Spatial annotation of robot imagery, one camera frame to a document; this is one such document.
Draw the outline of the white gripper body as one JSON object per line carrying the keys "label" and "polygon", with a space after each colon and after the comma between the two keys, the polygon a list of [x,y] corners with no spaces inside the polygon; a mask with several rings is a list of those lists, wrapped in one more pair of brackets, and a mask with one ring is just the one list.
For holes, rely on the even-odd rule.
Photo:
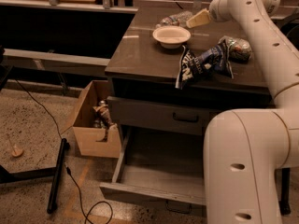
{"label": "white gripper body", "polygon": [[228,8],[228,0],[212,0],[208,10],[211,19],[215,22],[226,22],[232,19]]}

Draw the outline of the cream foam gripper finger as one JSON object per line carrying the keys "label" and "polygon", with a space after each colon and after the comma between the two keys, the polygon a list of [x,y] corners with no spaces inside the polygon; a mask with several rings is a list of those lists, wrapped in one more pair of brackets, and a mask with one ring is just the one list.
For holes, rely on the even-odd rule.
{"label": "cream foam gripper finger", "polygon": [[197,26],[209,24],[210,22],[211,22],[211,18],[210,18],[209,10],[204,8],[204,9],[200,10],[199,12],[197,12],[192,17],[190,17],[186,21],[186,26],[188,28],[194,28]]}

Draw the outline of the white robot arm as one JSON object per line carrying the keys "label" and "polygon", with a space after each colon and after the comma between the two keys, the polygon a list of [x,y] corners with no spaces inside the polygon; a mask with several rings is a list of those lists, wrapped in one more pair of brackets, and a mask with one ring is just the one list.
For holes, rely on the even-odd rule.
{"label": "white robot arm", "polygon": [[299,51],[269,18],[263,0],[213,0],[214,21],[245,32],[273,98],[271,109],[220,113],[206,128],[207,224],[282,224],[275,171],[299,158]]}

